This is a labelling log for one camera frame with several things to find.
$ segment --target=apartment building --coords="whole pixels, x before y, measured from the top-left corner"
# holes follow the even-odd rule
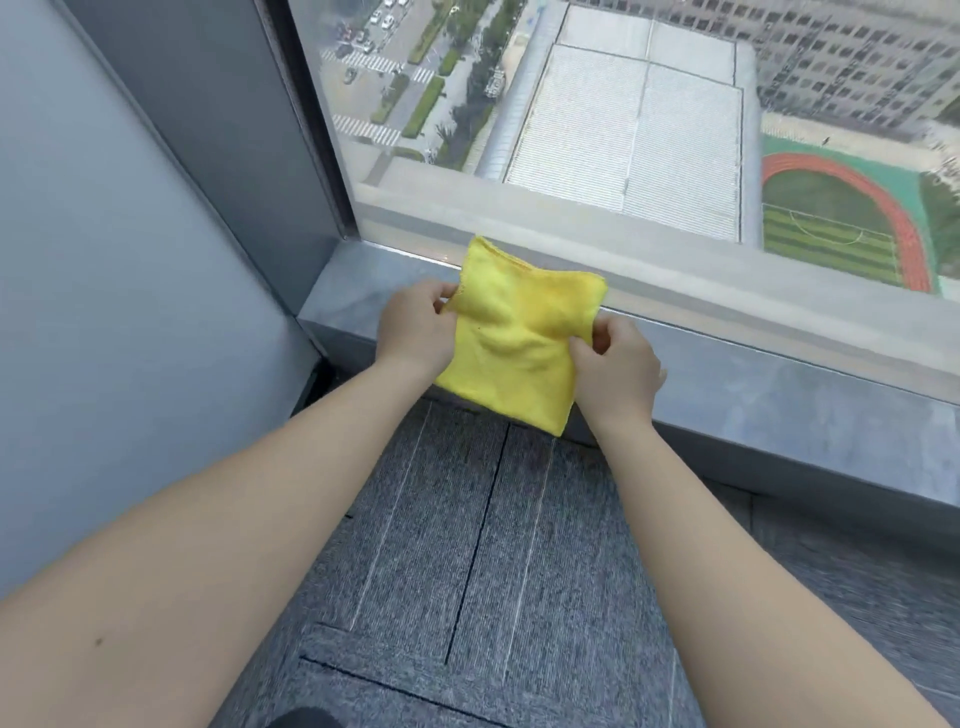
[[[898,135],[960,96],[949,0],[575,0],[751,42],[766,109]]]

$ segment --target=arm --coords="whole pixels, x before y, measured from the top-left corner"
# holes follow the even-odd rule
[[[205,728],[453,356],[454,316],[435,310],[453,290],[394,296],[370,369],[0,602],[5,724]]]
[[[634,324],[570,342],[577,402],[607,456],[711,726],[947,728],[909,680],[780,566],[651,423],[666,376]]]

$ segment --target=white roof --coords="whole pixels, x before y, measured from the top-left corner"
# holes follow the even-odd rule
[[[739,240],[733,54],[725,40],[571,6],[504,182]]]

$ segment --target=soccer field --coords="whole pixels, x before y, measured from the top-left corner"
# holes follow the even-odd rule
[[[903,286],[893,236],[764,203],[763,248],[795,260]]]

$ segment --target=floor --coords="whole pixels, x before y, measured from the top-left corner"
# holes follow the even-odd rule
[[[712,485],[960,728],[960,565]],[[422,400],[213,721],[704,725],[597,449]]]

